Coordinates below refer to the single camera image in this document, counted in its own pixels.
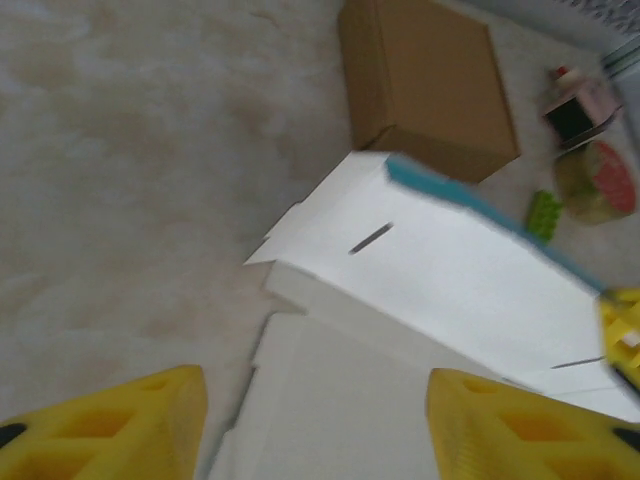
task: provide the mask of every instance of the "floor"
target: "floor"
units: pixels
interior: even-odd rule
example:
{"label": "floor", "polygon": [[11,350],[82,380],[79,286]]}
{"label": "floor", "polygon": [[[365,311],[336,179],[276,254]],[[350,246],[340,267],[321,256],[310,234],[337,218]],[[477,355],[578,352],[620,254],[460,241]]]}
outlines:
{"label": "floor", "polygon": [[203,365],[213,445],[271,300],[241,268],[349,151],[342,0],[0,5],[0,418]]}

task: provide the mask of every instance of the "cardboard box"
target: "cardboard box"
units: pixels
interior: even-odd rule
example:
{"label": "cardboard box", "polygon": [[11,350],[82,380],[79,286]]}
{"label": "cardboard box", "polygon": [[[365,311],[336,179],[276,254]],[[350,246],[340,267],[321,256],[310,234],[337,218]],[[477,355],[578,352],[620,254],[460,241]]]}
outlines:
{"label": "cardboard box", "polygon": [[356,149],[465,182],[519,156],[486,25],[428,0],[347,0],[339,30]]}

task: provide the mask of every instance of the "green lego brick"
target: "green lego brick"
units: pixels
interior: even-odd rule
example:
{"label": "green lego brick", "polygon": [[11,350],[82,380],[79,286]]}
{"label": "green lego brick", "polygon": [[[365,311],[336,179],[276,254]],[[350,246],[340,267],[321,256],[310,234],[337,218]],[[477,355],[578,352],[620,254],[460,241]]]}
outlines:
{"label": "green lego brick", "polygon": [[542,242],[549,243],[561,213],[562,204],[553,197],[553,194],[546,190],[539,190],[531,201],[525,228]]}

